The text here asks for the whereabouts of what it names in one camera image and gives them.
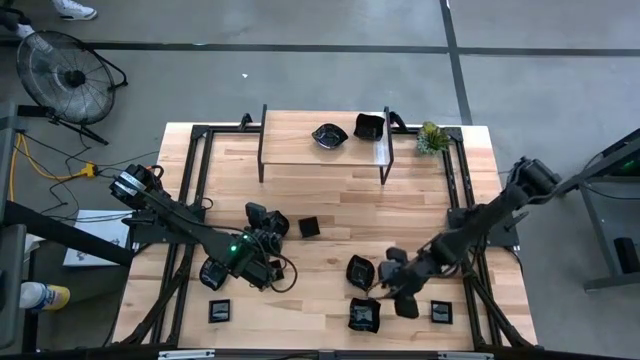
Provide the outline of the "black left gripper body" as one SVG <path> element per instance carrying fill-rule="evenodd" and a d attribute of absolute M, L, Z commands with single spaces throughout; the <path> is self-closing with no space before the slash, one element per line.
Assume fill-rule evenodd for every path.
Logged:
<path fill-rule="evenodd" d="M 244 230 L 260 243 L 267 254 L 275 257 L 280 256 L 283 243 L 278 244 L 276 233 L 270 232 L 267 229 L 268 221 L 266 217 L 270 211 L 262 205 L 247 202 L 245 204 L 245 212 L 249 225 L 246 226 Z"/>

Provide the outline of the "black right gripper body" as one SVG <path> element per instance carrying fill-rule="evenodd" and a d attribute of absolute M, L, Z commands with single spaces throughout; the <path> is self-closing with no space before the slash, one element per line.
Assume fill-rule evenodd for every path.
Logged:
<path fill-rule="evenodd" d="M 420 253 L 409 260 L 407 252 L 398 247 L 387 249 L 386 257 L 395 266 L 385 280 L 390 289 L 388 296 L 394 300 L 395 313 L 408 319 L 418 318 L 415 294 L 423 288 L 428 278 L 427 261 Z"/>

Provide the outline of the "small black square plate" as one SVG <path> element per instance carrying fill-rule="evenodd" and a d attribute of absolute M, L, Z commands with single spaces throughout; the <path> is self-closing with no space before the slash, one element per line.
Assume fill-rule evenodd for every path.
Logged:
<path fill-rule="evenodd" d="M 431 321 L 433 323 L 451 325 L 453 318 L 453 306 L 451 302 L 431 301 Z"/>
<path fill-rule="evenodd" d="M 229 322 L 231 318 L 231 301 L 229 299 L 211 300 L 208 305 L 208 322 Z"/>
<path fill-rule="evenodd" d="M 307 217 L 298 221 L 299 230 L 302 238 L 310 238 L 321 233 L 318 218 Z"/>

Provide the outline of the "black wavy square mini bowl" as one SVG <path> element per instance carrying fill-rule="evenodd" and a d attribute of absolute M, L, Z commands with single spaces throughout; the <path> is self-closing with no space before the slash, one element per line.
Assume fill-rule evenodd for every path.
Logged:
<path fill-rule="evenodd" d="M 359 113 L 353 135 L 360 140 L 380 141 L 383 137 L 385 119 L 377 115 Z"/>
<path fill-rule="evenodd" d="M 354 331 L 377 333 L 380 328 L 381 304 L 373 299 L 353 298 L 349 305 L 348 327 Z"/>

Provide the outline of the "small green potted plant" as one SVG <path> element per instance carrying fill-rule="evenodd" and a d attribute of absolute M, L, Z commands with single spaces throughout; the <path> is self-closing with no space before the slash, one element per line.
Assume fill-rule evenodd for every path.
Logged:
<path fill-rule="evenodd" d="M 435 155 L 447 151 L 449 146 L 448 134 L 435 123 L 426 121 L 418 130 L 416 149 L 420 155 Z"/>

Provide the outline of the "black metal beam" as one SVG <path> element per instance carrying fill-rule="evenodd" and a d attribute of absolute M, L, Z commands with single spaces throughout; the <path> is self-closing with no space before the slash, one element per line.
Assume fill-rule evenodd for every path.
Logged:
<path fill-rule="evenodd" d="M 3 225 L 25 225 L 29 234 L 104 260 L 129 267 L 133 252 L 73 226 L 53 220 L 12 201 L 6 201 Z"/>

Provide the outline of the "black box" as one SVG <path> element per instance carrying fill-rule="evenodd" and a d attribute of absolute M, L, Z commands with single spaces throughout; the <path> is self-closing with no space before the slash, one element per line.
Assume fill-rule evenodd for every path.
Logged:
<path fill-rule="evenodd" d="M 621 270 L 624 274 L 640 272 L 640 258 L 631 238 L 619 237 L 614 240 L 614 247 Z"/>

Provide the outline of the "white yellow plastic bottle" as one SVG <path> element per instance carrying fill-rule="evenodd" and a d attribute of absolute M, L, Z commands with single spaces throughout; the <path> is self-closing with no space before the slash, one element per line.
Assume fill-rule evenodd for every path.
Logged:
<path fill-rule="evenodd" d="M 71 292 L 66 287 L 40 282 L 23 282 L 19 307 L 33 311 L 57 311 L 65 307 L 70 298 Z"/>

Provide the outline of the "black floor fan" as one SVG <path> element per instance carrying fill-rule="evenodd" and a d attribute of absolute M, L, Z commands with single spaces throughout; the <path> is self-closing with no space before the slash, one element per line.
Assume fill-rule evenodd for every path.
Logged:
<path fill-rule="evenodd" d="M 89 44 L 58 31 L 37 31 L 17 47 L 16 69 L 33 100 L 17 114 L 46 118 L 54 125 L 106 145 L 90 127 L 112 111 L 116 91 L 128 85 L 126 73 Z"/>

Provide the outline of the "wooden shelf black frame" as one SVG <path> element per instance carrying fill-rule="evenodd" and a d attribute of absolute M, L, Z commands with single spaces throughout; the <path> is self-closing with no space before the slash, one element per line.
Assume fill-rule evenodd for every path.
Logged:
<path fill-rule="evenodd" d="M 376 142 L 360 140 L 353 135 L 359 113 L 377 115 L 385 119 L 382 139 L 388 141 L 390 161 L 378 166 L 375 161 Z M 342 128 L 349 139 L 337 149 L 325 149 L 311 137 L 311 133 L 325 123 Z M 262 114 L 257 154 L 258 179 L 264 181 L 267 165 L 321 165 L 347 167 L 376 167 L 380 181 L 385 183 L 394 164 L 394 150 L 390 111 L 308 111 L 269 110 Z"/>

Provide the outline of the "silver metal bracket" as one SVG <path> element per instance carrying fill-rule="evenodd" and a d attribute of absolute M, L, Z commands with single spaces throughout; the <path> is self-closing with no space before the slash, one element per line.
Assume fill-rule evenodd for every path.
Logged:
<path fill-rule="evenodd" d="M 495 360 L 494 355 L 481 352 L 438 352 L 437 360 Z"/>
<path fill-rule="evenodd" d="M 160 352 L 157 360 L 211 360 L 215 355 L 214 349 L 172 350 Z"/>

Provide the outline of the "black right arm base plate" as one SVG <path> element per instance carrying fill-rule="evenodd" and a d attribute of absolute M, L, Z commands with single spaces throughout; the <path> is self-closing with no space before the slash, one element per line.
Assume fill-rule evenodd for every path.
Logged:
<path fill-rule="evenodd" d="M 472 216 L 473 211 L 468 208 L 450 208 L 447 211 L 447 225 L 449 228 L 462 227 L 466 220 Z M 502 218 L 487 234 L 488 247 L 511 248 L 518 250 L 520 246 L 516 226 L 522 221 L 528 212 L 515 216 L 513 213 Z"/>

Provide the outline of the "black metal table frame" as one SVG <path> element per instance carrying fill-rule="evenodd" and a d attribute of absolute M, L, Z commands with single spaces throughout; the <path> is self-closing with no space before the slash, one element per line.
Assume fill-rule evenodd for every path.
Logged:
<path fill-rule="evenodd" d="M 420 315 L 398 317 L 381 306 L 375 333 L 348 327 L 350 301 L 359 295 L 345 277 L 353 255 L 372 262 L 389 247 L 415 251 L 446 223 L 447 211 L 484 203 L 501 188 L 489 131 L 451 126 L 446 155 L 418 157 L 415 138 L 395 133 L 394 164 L 385 183 L 375 167 L 267 165 L 258 179 L 261 127 L 223 123 L 170 123 L 159 163 L 163 184 L 186 201 L 204 198 L 206 219 L 243 227 L 245 204 L 282 212 L 292 226 L 284 241 L 290 260 L 276 290 L 259 291 L 232 278 L 213 291 L 191 275 L 150 334 L 153 342 L 217 349 L 470 350 L 500 338 L 482 305 L 470 307 L 458 276 L 429 281 L 417 295 Z M 302 238 L 298 221 L 317 217 L 319 235 Z M 229 322 L 209 323 L 211 300 L 229 299 Z M 431 301 L 451 302 L 453 323 L 431 321 Z"/>

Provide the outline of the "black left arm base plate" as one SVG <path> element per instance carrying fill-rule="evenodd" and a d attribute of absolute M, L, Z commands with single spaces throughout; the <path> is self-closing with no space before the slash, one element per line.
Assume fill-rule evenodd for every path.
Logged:
<path fill-rule="evenodd" d="M 160 218 L 125 218 L 132 241 L 141 244 L 196 244 L 194 237 Z"/>

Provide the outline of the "gray metal desk frame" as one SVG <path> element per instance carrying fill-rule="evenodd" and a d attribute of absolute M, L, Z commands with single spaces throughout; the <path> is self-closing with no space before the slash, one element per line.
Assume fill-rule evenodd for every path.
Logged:
<path fill-rule="evenodd" d="M 640 128 L 596 153 L 559 194 L 574 190 L 582 196 L 608 269 L 606 276 L 585 282 L 584 290 L 640 285 L 640 272 L 622 272 L 614 247 L 616 238 L 631 238 L 640 258 Z"/>

